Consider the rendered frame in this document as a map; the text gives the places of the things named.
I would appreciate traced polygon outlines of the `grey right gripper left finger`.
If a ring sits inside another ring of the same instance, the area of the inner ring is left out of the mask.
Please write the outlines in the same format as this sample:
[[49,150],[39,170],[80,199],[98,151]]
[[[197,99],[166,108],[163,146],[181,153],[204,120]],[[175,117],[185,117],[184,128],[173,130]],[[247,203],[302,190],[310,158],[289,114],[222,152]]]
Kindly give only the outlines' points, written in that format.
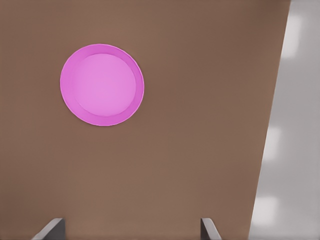
[[52,219],[31,240],[65,240],[65,219]]

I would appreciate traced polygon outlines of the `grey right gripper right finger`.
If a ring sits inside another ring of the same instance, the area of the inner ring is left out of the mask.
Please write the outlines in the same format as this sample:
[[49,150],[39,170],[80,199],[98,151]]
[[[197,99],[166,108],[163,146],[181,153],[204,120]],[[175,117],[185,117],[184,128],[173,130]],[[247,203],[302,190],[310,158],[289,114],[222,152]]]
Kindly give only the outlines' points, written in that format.
[[211,218],[200,219],[200,240],[222,240]]

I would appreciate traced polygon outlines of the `pink round plate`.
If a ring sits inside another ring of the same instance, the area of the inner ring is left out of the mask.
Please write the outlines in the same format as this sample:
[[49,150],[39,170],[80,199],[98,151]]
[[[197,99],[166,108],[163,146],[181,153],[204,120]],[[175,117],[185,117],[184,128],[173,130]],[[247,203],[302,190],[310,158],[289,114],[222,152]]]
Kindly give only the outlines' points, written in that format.
[[109,44],[76,50],[64,63],[60,92],[80,120],[109,127],[132,117],[145,91],[142,70],[126,51]]

